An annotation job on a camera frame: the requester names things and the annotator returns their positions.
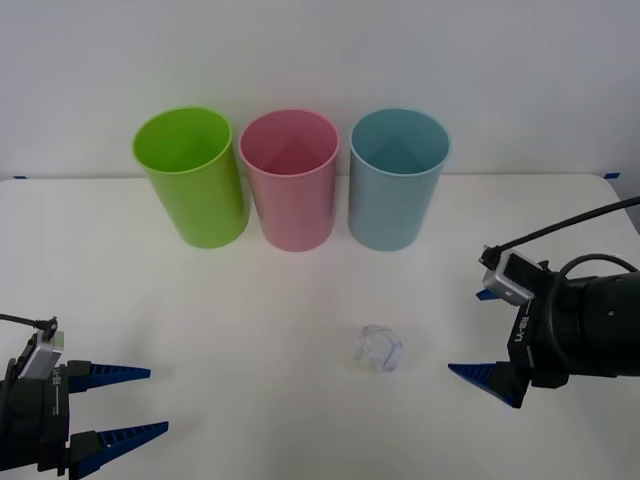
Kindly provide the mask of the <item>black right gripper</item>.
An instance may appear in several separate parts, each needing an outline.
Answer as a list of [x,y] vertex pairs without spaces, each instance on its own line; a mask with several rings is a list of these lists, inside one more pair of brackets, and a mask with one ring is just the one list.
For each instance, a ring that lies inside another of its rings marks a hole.
[[[494,293],[483,289],[476,297],[493,300]],[[522,407],[529,386],[565,386],[569,374],[551,346],[544,305],[544,299],[536,297],[518,309],[507,343],[509,362],[449,363],[449,370],[514,409]]]

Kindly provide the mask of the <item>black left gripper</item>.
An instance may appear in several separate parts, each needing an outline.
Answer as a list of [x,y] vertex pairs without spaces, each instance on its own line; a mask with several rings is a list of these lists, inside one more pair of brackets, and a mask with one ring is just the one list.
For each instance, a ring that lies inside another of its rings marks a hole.
[[11,365],[1,382],[1,469],[34,465],[85,478],[105,464],[166,433],[169,422],[73,434],[69,444],[69,393],[147,379],[151,370],[69,361],[46,380],[17,379]]

